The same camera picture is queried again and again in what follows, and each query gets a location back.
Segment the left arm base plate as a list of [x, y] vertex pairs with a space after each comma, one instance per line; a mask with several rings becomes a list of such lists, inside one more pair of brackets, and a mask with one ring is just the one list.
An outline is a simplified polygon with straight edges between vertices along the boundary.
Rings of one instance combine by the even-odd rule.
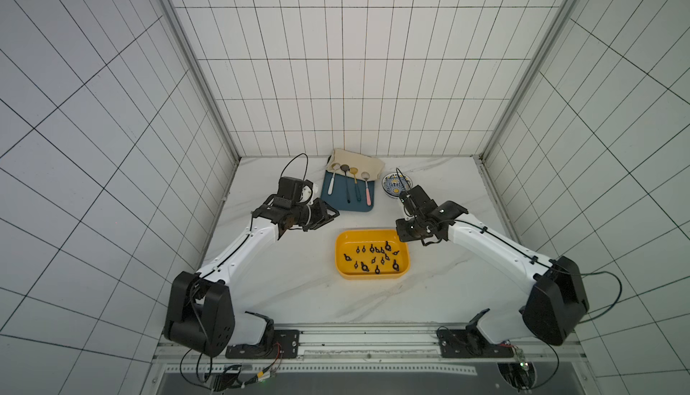
[[294, 359], [301, 332], [277, 329], [273, 319], [245, 312], [235, 319], [235, 330], [226, 348], [227, 359]]

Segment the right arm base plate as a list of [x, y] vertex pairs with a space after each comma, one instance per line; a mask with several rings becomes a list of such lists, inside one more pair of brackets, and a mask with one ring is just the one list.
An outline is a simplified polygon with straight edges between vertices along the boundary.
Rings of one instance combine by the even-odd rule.
[[489, 309], [474, 316], [463, 330], [451, 330], [446, 326], [436, 329], [440, 355], [451, 359], [508, 359], [514, 357], [512, 345], [491, 344], [478, 330], [479, 319]]

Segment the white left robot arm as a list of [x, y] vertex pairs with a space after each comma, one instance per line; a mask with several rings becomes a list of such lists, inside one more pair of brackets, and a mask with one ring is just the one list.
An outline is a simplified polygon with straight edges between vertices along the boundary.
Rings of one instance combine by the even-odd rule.
[[218, 257], [194, 273], [183, 271], [172, 282], [164, 337], [193, 351], [217, 357], [228, 346], [272, 346], [273, 320], [241, 312], [231, 296], [233, 286], [258, 254], [292, 229], [314, 231], [340, 212], [318, 198], [291, 208], [262, 205], [251, 222]]

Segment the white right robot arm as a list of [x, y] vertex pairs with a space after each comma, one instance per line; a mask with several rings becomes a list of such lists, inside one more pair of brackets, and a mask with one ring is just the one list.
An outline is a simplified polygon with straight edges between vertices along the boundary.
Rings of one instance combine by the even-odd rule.
[[402, 242], [418, 240], [428, 246], [435, 237], [438, 242], [452, 242], [472, 251], [526, 295], [524, 303], [506, 311], [479, 312], [469, 327], [495, 345], [524, 337], [562, 345], [589, 312], [579, 266], [566, 257], [551, 259], [530, 251], [468, 213], [460, 213], [454, 220], [449, 215], [451, 211], [434, 210], [429, 215], [398, 219], [395, 228]]

